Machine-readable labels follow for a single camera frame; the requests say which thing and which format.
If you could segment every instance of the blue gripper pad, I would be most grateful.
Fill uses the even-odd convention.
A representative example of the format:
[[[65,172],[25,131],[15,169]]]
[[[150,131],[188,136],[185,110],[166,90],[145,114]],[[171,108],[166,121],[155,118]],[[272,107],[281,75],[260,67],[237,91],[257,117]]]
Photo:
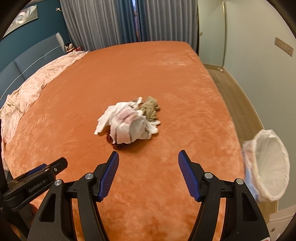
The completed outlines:
[[[42,169],[45,168],[45,167],[47,167],[47,165],[46,165],[46,164],[42,164],[42,165],[40,165],[40,166],[34,168],[33,170],[28,171],[28,173],[27,173],[26,176],[30,176],[30,175],[32,175],[32,174],[34,174],[34,173],[36,173],[36,172],[42,170]]]
[[[178,163],[179,163],[181,172],[183,174],[183,177],[185,179],[190,196],[194,197],[195,201],[199,201],[201,198],[201,195],[199,193],[198,180],[196,179],[192,171],[192,168],[190,166],[191,161],[187,156],[186,152],[183,150],[179,152]]]
[[[111,160],[108,160],[106,163],[108,167],[100,180],[100,192],[98,194],[100,201],[107,197],[119,165],[119,155],[117,152],[114,152],[110,158]]]

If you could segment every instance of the teal wall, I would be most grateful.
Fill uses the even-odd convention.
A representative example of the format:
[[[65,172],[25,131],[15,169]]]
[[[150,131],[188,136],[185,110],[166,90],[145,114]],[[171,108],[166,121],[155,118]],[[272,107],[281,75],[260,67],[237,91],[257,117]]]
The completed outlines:
[[[0,72],[21,53],[57,32],[65,44],[70,42],[63,14],[56,11],[57,7],[61,7],[59,0],[45,0],[36,4],[38,19],[24,24],[0,41]]]

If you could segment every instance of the wooden floor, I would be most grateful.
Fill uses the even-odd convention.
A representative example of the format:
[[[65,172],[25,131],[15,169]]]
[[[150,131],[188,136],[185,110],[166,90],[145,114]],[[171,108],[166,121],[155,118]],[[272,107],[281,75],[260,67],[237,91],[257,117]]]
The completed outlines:
[[[208,68],[208,71],[228,107],[240,144],[252,140],[263,125],[245,93],[226,70],[220,72]],[[269,222],[269,215],[277,212],[277,205],[277,202],[258,204],[266,223]]]

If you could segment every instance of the white wall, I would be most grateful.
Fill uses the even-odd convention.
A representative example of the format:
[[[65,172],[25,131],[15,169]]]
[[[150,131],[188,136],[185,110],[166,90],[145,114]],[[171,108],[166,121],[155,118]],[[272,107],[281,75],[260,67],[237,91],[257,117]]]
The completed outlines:
[[[205,64],[222,66],[225,45],[225,17],[221,0],[198,0],[199,57]]]
[[[296,39],[266,0],[227,0],[226,69],[254,105],[265,129],[273,129],[289,152],[288,189],[279,209],[296,204]],[[274,45],[291,45],[291,57]]]

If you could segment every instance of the metal screw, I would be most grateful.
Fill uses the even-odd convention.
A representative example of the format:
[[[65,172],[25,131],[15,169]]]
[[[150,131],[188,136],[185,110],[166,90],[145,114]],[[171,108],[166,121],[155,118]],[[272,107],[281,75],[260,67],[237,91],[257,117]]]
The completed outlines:
[[[205,177],[206,177],[207,179],[211,179],[211,178],[213,177],[213,174],[210,173],[210,172],[206,172],[206,173],[205,173]]]
[[[54,184],[55,184],[56,186],[59,186],[59,185],[62,184],[62,180],[58,179],[58,180],[56,180],[56,181],[54,182]]]
[[[88,173],[85,175],[86,179],[92,179],[94,177],[94,175],[92,173]]]
[[[243,185],[244,184],[244,181],[240,178],[237,179],[237,184],[239,185]]]

